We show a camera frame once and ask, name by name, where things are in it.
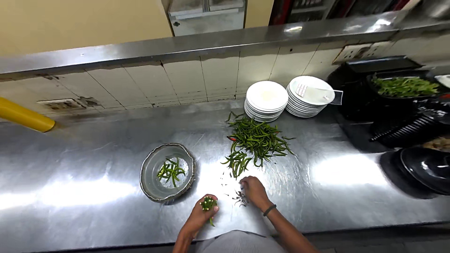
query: stack of white plates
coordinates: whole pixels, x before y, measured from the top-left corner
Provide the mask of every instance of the stack of white plates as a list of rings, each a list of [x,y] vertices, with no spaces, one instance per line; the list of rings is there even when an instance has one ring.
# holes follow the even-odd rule
[[[300,96],[302,85],[306,86],[306,89],[303,96]],[[333,88],[327,82],[310,76],[292,79],[286,90],[289,95],[286,110],[298,117],[317,115],[333,101],[335,96]]]
[[[288,104],[288,93],[280,84],[260,81],[247,90],[245,113],[259,122],[277,119]]]

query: yellow pipe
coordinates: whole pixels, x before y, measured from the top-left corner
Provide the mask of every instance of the yellow pipe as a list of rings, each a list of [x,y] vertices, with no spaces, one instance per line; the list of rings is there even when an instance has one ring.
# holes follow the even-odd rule
[[[55,125],[53,119],[1,97],[0,117],[40,132],[47,132]]]

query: tiled wall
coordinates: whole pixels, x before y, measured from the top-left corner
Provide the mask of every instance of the tiled wall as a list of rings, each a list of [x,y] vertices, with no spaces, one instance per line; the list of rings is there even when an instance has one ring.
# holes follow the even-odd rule
[[[384,52],[408,55],[419,62],[450,59],[450,35],[403,38]],[[358,41],[338,41],[236,53],[205,55],[144,66],[117,66],[58,75],[0,82],[0,96],[43,114],[58,113],[39,100],[93,97],[101,106],[69,113],[98,113],[144,107],[199,103],[245,97],[257,81],[286,86],[294,77],[326,79],[342,47]]]

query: bracelet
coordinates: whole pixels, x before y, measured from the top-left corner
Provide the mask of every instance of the bracelet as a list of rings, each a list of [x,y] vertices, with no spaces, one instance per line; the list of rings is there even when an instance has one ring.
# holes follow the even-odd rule
[[[273,206],[267,208],[267,210],[264,212],[263,216],[267,216],[267,214],[269,214],[269,212],[274,208],[277,208],[277,205],[273,205]]]

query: pile of green chilies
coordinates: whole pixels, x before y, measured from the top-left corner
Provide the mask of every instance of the pile of green chilies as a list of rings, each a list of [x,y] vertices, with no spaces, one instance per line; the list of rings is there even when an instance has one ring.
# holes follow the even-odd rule
[[[234,122],[229,122],[231,115],[234,115]],[[234,112],[230,112],[228,116],[229,126],[233,127],[232,135],[228,136],[228,139],[233,141],[231,145],[231,154],[226,162],[228,167],[232,169],[232,177],[236,178],[241,175],[242,172],[247,170],[248,163],[253,159],[253,164],[256,167],[262,167],[263,160],[270,161],[269,158],[273,156],[286,156],[287,150],[289,153],[294,154],[286,140],[292,140],[295,138],[287,138],[282,136],[279,138],[277,135],[281,132],[277,126],[271,127],[269,124],[257,123],[254,119],[247,117],[239,117],[243,114],[236,115]],[[253,158],[247,158],[247,154],[244,151],[250,152]]]
[[[203,211],[206,212],[217,205],[217,200],[213,200],[211,197],[206,196],[205,201],[200,202],[200,205],[202,206]],[[212,218],[209,218],[209,224],[211,224],[211,226],[214,226],[214,224],[212,223]]]
[[[169,163],[165,162],[162,165],[157,176],[160,181],[162,178],[166,178],[167,179],[166,183],[170,179],[172,179],[173,186],[176,187],[175,180],[180,181],[178,179],[178,175],[179,174],[186,175],[186,171],[184,169],[180,168],[180,159],[178,157],[176,158],[176,162],[174,162],[168,158],[166,158],[166,160]]]

